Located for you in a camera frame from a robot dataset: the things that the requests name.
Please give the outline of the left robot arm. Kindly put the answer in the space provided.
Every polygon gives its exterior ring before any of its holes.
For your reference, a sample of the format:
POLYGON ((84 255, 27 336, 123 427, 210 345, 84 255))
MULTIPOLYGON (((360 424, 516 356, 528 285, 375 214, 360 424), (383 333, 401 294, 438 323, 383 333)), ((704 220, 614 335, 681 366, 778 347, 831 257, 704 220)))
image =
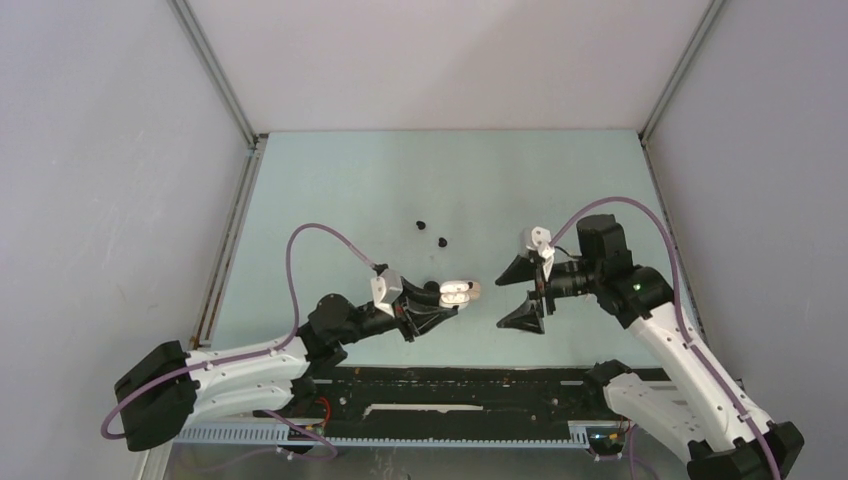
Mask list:
POLYGON ((119 438, 141 452, 197 422, 264 410, 304 416, 316 403, 314 378, 346 359, 345 345, 390 331, 412 342, 479 296, 473 281, 426 289, 403 277, 375 277, 371 290, 359 306, 325 295, 291 338, 218 351, 158 345, 114 385, 119 438))

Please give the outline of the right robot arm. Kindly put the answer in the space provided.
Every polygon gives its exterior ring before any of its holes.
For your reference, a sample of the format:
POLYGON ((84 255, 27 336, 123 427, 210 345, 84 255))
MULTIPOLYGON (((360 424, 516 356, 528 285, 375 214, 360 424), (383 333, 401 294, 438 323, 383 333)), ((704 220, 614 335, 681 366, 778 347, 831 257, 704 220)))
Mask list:
POLYGON ((722 367, 656 269, 634 263, 623 227, 609 214, 577 221, 580 254, 555 259, 549 230, 527 229, 498 286, 531 282, 526 300, 498 321, 503 329, 544 333, 557 300, 585 294, 660 363, 683 397, 678 405, 618 360, 584 376, 581 402, 596 418, 632 420, 685 464, 691 479, 784 479, 804 446, 791 422, 775 422, 722 367))

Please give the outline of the white earbud charging case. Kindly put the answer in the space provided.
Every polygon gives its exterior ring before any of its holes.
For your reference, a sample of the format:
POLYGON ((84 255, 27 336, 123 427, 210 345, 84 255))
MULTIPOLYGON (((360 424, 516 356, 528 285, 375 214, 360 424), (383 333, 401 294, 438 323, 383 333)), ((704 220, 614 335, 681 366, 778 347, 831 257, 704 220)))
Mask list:
POLYGON ((473 283, 451 280, 439 285, 439 305, 443 308, 464 308, 472 300, 473 283))

